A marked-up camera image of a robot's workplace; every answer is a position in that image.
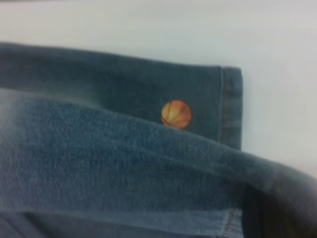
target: seam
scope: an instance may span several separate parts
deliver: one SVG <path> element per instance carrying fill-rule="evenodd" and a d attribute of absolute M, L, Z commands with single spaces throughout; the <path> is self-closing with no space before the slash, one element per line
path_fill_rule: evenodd
<path fill-rule="evenodd" d="M 223 82 L 223 92 L 222 92 L 222 120 L 221 120 L 221 143 L 225 144 L 225 140 L 227 139 L 227 98 L 228 98 L 228 72 L 227 69 L 223 69 L 222 72 L 222 82 Z"/>
<path fill-rule="evenodd" d="M 226 233 L 229 231 L 230 226 L 231 226 L 232 221 L 233 221 L 233 218 L 235 216 L 235 213 L 236 213 L 236 209 L 231 209 L 229 217 L 228 217 L 228 222 L 227 222 L 226 226 L 224 227 L 223 233 L 221 234 L 221 236 L 225 236 Z"/>

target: white surface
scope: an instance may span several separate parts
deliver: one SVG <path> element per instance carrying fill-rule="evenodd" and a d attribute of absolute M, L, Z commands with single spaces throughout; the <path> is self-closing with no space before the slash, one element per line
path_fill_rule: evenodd
<path fill-rule="evenodd" d="M 67 0 L 0 4 L 0 41 L 244 73 L 243 150 L 317 177 L 317 2 Z"/>

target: denim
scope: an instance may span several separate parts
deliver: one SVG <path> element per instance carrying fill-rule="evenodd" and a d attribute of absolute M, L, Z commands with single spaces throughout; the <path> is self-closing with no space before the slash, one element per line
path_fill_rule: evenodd
<path fill-rule="evenodd" d="M 317 234 L 316 180 L 239 151 L 239 70 L 7 44 L 0 52 L 1 237 Z M 97 93 L 94 75 L 112 96 Z M 197 114 L 187 130 L 159 121 L 173 93 Z M 284 218 L 284 227 L 270 223 Z"/>
<path fill-rule="evenodd" d="M 237 68 L 0 44 L 0 88 L 160 124 L 165 103 L 181 99 L 194 109 L 187 131 L 241 148 L 242 75 Z"/>

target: basketball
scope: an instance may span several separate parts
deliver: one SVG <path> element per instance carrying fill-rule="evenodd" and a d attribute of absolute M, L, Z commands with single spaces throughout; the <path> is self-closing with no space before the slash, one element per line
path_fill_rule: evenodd
<path fill-rule="evenodd" d="M 165 104 L 161 112 L 161 120 L 164 125 L 175 128 L 186 128 L 192 119 L 190 107 L 180 100 L 173 100 Z"/>

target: white background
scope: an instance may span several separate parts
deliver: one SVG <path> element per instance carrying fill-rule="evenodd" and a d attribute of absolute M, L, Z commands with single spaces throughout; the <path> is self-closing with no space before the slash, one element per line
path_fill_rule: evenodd
<path fill-rule="evenodd" d="M 0 41 L 238 66 L 243 150 L 317 177 L 316 0 L 5 2 Z"/>

